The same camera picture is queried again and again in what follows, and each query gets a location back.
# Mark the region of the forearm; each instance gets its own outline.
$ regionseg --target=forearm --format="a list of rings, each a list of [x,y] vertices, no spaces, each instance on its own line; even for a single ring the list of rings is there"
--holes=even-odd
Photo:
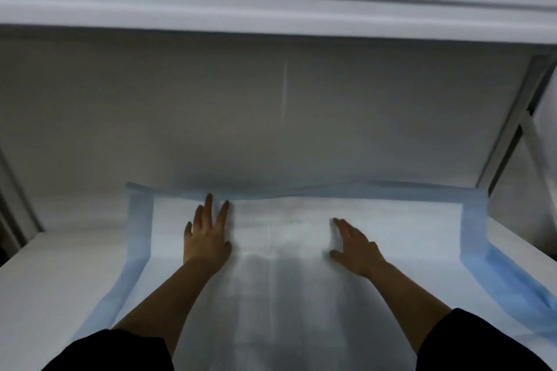
[[[418,353],[426,336],[451,308],[387,262],[371,269],[366,277],[385,299],[410,346]]]
[[[162,337],[173,355],[185,319],[211,276],[204,263],[186,262],[114,328],[145,337]]]

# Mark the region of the black sleeve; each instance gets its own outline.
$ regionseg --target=black sleeve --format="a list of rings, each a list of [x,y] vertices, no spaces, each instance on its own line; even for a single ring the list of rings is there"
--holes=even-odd
[[[101,330],[76,340],[43,371],[94,370],[174,370],[172,358],[162,338],[141,337],[125,330]]]
[[[551,371],[530,349],[459,308],[435,325],[419,349],[416,370],[438,369]]]

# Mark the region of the hand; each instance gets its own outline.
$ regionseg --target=hand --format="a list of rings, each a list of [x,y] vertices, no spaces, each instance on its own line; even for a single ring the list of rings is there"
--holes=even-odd
[[[329,255],[333,260],[342,264],[352,273],[367,278],[376,268],[388,264],[375,242],[369,242],[363,233],[346,220],[333,219],[333,221],[339,229],[344,251],[330,251]]]
[[[205,206],[198,206],[196,215],[184,230],[184,264],[197,261],[207,266],[211,275],[215,274],[226,263],[232,252],[230,241],[225,242],[226,214],[230,203],[226,201],[213,226],[213,196],[207,195]]]

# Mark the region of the person's left hand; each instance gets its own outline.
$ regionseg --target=person's left hand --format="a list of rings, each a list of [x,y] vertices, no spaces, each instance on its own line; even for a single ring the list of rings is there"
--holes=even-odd
[[[184,230],[184,264],[197,261],[207,266],[211,275],[215,274],[226,263],[232,252],[230,241],[225,242],[226,214],[230,203],[226,201],[213,226],[213,196],[207,195],[205,206],[198,206],[196,215]]]

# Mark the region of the white absorbent pad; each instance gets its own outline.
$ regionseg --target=white absorbent pad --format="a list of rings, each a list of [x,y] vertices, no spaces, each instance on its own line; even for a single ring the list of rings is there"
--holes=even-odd
[[[557,368],[555,300],[488,243],[483,192],[350,185],[275,194],[228,194],[232,256],[190,312],[177,370],[414,369],[415,354],[377,290],[328,258],[342,249],[333,217],[358,227],[447,305],[486,319]],[[76,338],[115,324],[181,265],[183,230],[202,197],[130,187],[126,267]],[[215,198],[217,211],[224,197]]]

